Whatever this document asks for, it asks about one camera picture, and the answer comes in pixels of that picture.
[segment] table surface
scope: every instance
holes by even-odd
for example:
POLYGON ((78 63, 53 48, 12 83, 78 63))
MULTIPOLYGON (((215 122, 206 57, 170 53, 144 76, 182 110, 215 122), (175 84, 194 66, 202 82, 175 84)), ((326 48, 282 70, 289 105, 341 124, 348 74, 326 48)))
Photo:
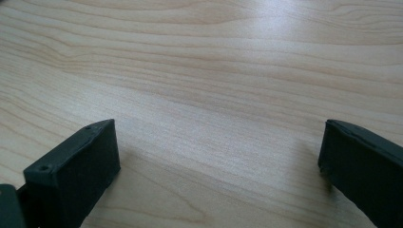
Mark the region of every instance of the table surface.
POLYGON ((115 119, 83 227, 373 227, 319 175, 327 119, 403 145, 403 2, 0 2, 0 182, 115 119))

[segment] rectangular black object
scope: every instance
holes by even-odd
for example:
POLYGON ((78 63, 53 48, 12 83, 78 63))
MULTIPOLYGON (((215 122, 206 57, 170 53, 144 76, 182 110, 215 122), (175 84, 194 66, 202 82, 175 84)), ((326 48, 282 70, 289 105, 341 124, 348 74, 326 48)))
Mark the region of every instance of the rectangular black object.
POLYGON ((403 148, 351 123, 328 120, 318 165, 377 227, 403 227, 403 148))
POLYGON ((43 208, 41 228, 77 228, 120 170, 113 120, 93 123, 24 170, 43 208))
POLYGON ((17 192, 9 184, 0 184, 0 227, 26 227, 17 192))

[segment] wooden table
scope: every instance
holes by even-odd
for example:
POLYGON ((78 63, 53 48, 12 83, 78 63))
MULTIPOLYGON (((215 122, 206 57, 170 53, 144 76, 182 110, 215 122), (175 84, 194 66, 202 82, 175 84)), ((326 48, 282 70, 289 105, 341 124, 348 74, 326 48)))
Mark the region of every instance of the wooden table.
POLYGON ((0 2, 0 182, 115 119, 83 227, 372 227, 319 175, 324 122, 403 144, 403 2, 0 2))

